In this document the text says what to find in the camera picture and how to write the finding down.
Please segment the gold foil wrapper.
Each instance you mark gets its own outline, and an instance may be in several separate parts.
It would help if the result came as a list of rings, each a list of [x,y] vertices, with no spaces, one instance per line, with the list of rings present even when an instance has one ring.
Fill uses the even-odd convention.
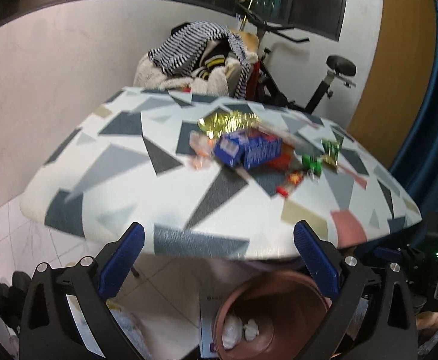
[[[218,112],[201,118],[198,121],[199,129],[210,139],[216,139],[223,134],[234,133],[247,128],[254,128],[260,123],[260,118],[254,113],[241,111]]]

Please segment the green gold snack packet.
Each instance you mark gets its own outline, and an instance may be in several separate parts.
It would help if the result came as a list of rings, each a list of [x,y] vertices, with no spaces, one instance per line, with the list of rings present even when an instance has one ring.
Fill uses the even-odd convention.
[[[336,171],[338,168],[338,158],[341,149],[341,143],[339,141],[328,139],[321,139],[321,143],[324,150],[322,162]]]

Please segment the red snack wrapper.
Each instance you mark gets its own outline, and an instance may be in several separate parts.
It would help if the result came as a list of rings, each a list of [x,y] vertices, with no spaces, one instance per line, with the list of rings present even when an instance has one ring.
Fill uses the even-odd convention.
[[[283,142],[280,155],[266,164],[280,172],[285,172],[289,169],[293,157],[294,147]]]

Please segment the crumpled white tissue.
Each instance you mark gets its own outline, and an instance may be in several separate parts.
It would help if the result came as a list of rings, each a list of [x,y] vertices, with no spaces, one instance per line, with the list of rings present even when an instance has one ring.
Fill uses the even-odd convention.
[[[242,339],[245,339],[246,342],[254,341],[259,333],[259,326],[254,319],[249,319],[246,323],[243,323],[236,315],[228,314],[222,329],[221,343],[225,350],[231,350]]]

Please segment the striped black white garment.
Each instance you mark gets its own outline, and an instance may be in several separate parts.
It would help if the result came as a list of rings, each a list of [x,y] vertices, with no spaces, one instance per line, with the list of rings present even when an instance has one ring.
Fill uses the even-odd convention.
[[[207,43],[217,40],[226,40],[240,63],[241,72],[235,96],[245,99],[251,66],[240,35],[232,33],[225,26],[207,21],[191,22],[171,35],[161,46],[150,49],[147,56],[165,75],[185,77],[193,72]]]

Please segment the green candy wrapper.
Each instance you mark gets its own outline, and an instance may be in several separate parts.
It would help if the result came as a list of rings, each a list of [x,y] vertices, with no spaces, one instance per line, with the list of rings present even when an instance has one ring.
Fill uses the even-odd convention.
[[[301,156],[302,171],[310,176],[320,177],[322,174],[322,162],[309,154]]]

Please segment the red lighter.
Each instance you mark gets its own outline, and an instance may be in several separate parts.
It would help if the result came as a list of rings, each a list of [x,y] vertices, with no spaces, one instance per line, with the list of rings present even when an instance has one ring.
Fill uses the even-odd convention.
[[[288,173],[285,181],[277,186],[276,192],[283,197],[289,197],[303,181],[304,177],[305,175],[301,171]]]

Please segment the brown round trash bin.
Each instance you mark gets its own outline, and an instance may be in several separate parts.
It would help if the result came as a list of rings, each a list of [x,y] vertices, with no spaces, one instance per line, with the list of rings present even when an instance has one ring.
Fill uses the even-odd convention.
[[[294,271],[258,275],[226,297],[216,314],[213,342],[219,359],[294,359],[324,320],[329,305],[314,281]],[[232,349],[222,342],[226,319],[257,324],[258,335],[242,332]]]

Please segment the cream fluffy blanket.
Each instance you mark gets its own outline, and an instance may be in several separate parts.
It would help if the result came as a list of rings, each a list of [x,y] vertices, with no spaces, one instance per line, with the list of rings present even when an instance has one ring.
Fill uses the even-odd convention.
[[[203,58],[201,65],[185,76],[168,76],[144,55],[139,61],[133,86],[146,89],[189,89],[193,94],[238,97],[240,61],[232,52],[228,55],[211,54]]]

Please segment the orange clear plastic wrapper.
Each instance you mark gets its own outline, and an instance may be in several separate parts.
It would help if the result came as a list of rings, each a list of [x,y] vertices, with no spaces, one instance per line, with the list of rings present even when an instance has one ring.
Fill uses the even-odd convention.
[[[194,151],[191,164],[196,170],[206,168],[211,164],[215,144],[215,139],[211,139],[203,133],[190,132],[189,145]]]

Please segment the geometric patterned ironing board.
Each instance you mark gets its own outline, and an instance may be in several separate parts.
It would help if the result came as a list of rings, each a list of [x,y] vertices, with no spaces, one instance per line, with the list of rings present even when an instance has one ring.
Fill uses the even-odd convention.
[[[191,148],[198,122],[216,113],[251,112],[295,136],[293,154],[320,156],[341,144],[337,171],[307,177],[288,197],[285,176],[199,165]],[[336,123],[288,109],[151,89],[123,88],[77,126],[22,195],[24,216],[94,242],[112,242],[134,222],[150,254],[231,259],[297,256],[301,220],[339,248],[373,241],[420,222],[412,197]]]

